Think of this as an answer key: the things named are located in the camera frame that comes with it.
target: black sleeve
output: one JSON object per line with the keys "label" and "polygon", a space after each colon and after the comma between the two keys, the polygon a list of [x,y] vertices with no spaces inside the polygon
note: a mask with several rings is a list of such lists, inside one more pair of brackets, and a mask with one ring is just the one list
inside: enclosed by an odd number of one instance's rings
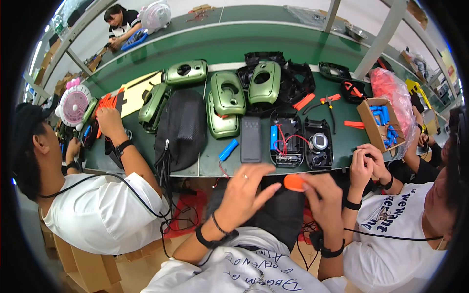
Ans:
{"label": "black sleeve", "polygon": [[435,182],[435,179],[437,178],[439,172],[439,169],[433,167],[432,165],[430,165],[430,163],[420,158],[418,172],[417,174],[415,174],[412,183],[424,184],[427,182]]}
{"label": "black sleeve", "polygon": [[438,167],[441,165],[441,147],[437,143],[434,143],[431,147],[431,160],[430,165]]}
{"label": "black sleeve", "polygon": [[134,27],[137,23],[141,23],[140,19],[137,19],[138,12],[136,10],[126,11],[126,21],[131,27]]}
{"label": "black sleeve", "polygon": [[113,27],[112,26],[109,26],[109,37],[112,38],[112,37],[115,37],[116,35],[114,34],[113,32]]}

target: white t-shirt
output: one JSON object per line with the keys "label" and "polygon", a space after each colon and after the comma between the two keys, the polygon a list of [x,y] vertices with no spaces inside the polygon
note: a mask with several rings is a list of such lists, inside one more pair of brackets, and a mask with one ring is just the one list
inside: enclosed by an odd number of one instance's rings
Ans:
{"label": "white t-shirt", "polygon": [[[90,176],[67,175],[61,190]],[[166,199],[142,177],[132,173],[125,181],[155,213],[166,214]],[[68,244],[94,254],[120,255],[161,238],[162,220],[113,176],[91,178],[56,196],[44,222]]]}
{"label": "white t-shirt", "polygon": [[[208,253],[200,262],[203,266],[171,258],[162,263],[148,286],[141,293],[152,292],[214,292],[242,293],[255,284],[249,292],[344,292],[344,277],[320,282],[297,265],[285,244],[270,233],[255,227],[237,228],[239,236]],[[249,251],[237,245],[257,246]]]}
{"label": "white t-shirt", "polygon": [[[405,238],[425,238],[424,200],[433,182],[404,184],[398,195],[371,195],[357,216],[361,232]],[[422,264],[443,251],[427,241],[409,241],[355,233],[344,249],[344,275],[364,292],[390,292],[409,282]]]}

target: box of blue batteries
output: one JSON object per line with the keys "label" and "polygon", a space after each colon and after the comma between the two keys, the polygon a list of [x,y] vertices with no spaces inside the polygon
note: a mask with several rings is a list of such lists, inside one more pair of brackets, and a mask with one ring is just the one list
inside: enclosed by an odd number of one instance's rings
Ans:
{"label": "box of blue batteries", "polygon": [[382,153],[405,142],[401,126],[387,98],[368,98],[356,108],[372,145]]}

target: green workbench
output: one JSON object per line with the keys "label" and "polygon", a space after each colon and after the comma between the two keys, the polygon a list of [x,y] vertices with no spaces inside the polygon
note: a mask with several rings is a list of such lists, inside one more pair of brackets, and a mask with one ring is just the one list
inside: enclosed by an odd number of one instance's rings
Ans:
{"label": "green workbench", "polygon": [[[112,92],[124,83],[144,74],[192,59],[205,59],[209,65],[243,62],[244,54],[259,51],[282,51],[285,58],[296,63],[317,64],[318,61],[328,61],[346,66],[354,71],[368,47],[357,44],[347,38],[332,34],[322,33],[318,30],[305,28],[297,24],[294,18],[283,7],[275,6],[241,6],[226,7],[221,13],[221,8],[209,12],[209,16],[201,22],[186,22],[191,15],[182,15],[172,20],[167,30],[159,31],[150,35],[146,41],[147,45],[137,48],[103,66],[93,76],[88,78],[84,84],[90,89],[95,97],[101,97]],[[285,23],[257,23],[251,21],[288,22]],[[166,38],[156,42],[152,39],[167,35]],[[399,52],[388,52],[387,55],[393,59],[399,57]],[[418,79],[409,71],[393,60],[388,59],[396,75],[402,80],[407,78]],[[319,102],[326,95],[339,93],[339,83],[323,78],[319,73],[313,72],[316,82],[316,98],[311,104]],[[200,83],[193,87],[201,95],[208,95],[210,83]],[[371,88],[367,85],[367,92],[371,94]],[[357,145],[368,143],[369,139],[365,130],[346,127],[344,120],[360,121],[355,110],[356,105],[348,104],[344,99],[333,102],[333,111],[336,117],[337,134],[333,135],[333,168],[348,167],[351,162],[351,154]],[[318,107],[308,113],[309,119],[326,119],[332,127],[332,119],[326,106]],[[138,123],[138,111],[123,118],[124,127],[132,130],[133,140],[143,157],[153,168],[154,164],[154,135],[147,134]],[[263,161],[270,162],[269,158],[269,121],[262,121],[263,135]],[[208,144],[200,153],[199,161],[193,166],[178,172],[173,176],[206,176],[220,177],[221,170],[218,168],[218,154],[228,145],[232,138],[215,140],[208,133]],[[99,139],[90,151],[85,153],[86,168],[101,171],[118,171],[115,164],[108,156],[104,155],[104,140]],[[384,154],[385,160],[391,160],[389,152]],[[228,174],[233,174],[240,165],[240,147],[236,148],[231,156],[223,162],[222,166]],[[306,164],[298,168],[277,168],[275,173],[297,173],[307,172]]]}

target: blue basket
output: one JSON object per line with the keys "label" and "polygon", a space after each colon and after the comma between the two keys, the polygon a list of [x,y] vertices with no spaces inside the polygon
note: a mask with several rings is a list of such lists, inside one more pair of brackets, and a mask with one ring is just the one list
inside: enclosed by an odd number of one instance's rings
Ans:
{"label": "blue basket", "polygon": [[145,30],[145,28],[141,28],[141,29],[137,30],[136,32],[134,32],[134,34],[133,34],[133,35],[127,40],[127,42],[125,42],[125,44],[122,46],[121,50],[125,51],[125,50],[128,50],[128,49],[130,49],[130,48],[133,48],[133,47],[135,47],[136,45],[142,43],[142,42],[146,39],[146,37],[148,36],[147,33],[144,33],[144,35],[143,35],[138,41],[133,42],[133,39],[134,39],[135,34],[137,34],[137,33],[140,32],[140,31],[144,31],[144,30]]}

